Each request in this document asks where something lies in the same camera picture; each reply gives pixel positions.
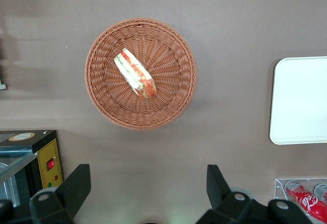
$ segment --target red button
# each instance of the red button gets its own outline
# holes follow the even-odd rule
[[[53,159],[49,160],[47,163],[46,163],[46,168],[47,170],[49,171],[50,169],[52,169],[53,167],[55,167],[55,161]]]

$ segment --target wicker basket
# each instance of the wicker basket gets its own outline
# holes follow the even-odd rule
[[[114,63],[124,48],[138,58],[155,81],[158,94],[141,100]],[[116,125],[148,130],[168,124],[189,104],[196,84],[193,54],[168,25],[146,18],[121,21],[93,43],[86,60],[88,94],[98,110]]]

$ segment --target white tray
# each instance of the white tray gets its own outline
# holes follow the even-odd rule
[[[327,142],[327,57],[277,63],[270,139],[278,145]]]

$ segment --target sandwich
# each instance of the sandwich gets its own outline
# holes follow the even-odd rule
[[[151,99],[157,94],[157,89],[151,75],[129,50],[123,48],[114,58],[114,62],[132,90],[141,99]]]

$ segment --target coca-cola can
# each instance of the coca-cola can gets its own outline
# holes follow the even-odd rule
[[[322,183],[315,186],[313,193],[323,202],[327,204],[327,184]]]
[[[285,184],[285,191],[312,217],[327,224],[327,205],[297,180]]]

